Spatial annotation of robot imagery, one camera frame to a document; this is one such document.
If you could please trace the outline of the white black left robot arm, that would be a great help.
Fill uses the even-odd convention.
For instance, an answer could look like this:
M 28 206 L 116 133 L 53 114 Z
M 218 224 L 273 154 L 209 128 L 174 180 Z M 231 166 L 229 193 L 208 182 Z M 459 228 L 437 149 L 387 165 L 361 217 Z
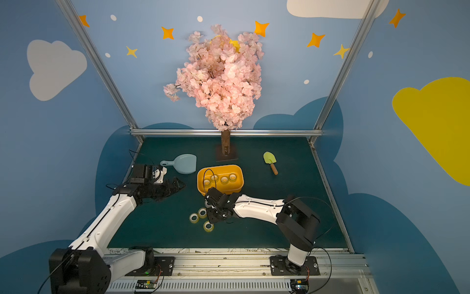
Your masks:
M 113 194 L 93 223 L 65 249 L 56 249 L 49 258 L 53 294 L 104 294 L 109 286 L 123 276 L 137 272 L 155 274 L 157 285 L 163 281 L 164 270 L 152 249 L 136 247 L 117 257 L 107 258 L 106 250 L 126 218 L 144 200 L 163 200 L 185 188 L 178 178 L 161 184 L 124 183 Z

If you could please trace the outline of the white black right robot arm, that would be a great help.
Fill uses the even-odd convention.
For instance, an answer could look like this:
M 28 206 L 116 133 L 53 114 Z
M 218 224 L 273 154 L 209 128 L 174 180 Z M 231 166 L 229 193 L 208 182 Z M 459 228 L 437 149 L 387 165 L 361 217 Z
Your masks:
M 289 266 L 302 267 L 314 248 L 321 220 L 299 198 L 267 200 L 242 193 L 227 195 L 212 187 L 204 199 L 210 224 L 230 218 L 251 218 L 275 224 L 290 242 L 286 262 Z

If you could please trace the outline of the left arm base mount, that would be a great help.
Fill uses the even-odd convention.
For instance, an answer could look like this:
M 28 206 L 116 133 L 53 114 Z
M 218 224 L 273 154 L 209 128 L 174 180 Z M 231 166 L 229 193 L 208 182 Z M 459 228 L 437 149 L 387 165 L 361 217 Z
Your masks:
M 141 250 L 145 253 L 144 264 L 141 268 L 135 269 L 126 276 L 171 276 L 173 274 L 175 257 L 163 256 L 150 247 L 134 246 L 130 250 Z

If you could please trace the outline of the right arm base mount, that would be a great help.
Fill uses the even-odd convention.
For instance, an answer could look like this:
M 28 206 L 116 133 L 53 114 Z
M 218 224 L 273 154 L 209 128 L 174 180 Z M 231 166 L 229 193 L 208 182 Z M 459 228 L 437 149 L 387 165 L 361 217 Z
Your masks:
M 290 262 L 287 256 L 271 256 L 270 271 L 273 276 L 319 276 L 320 270 L 317 259 L 313 256 L 307 257 L 302 266 Z

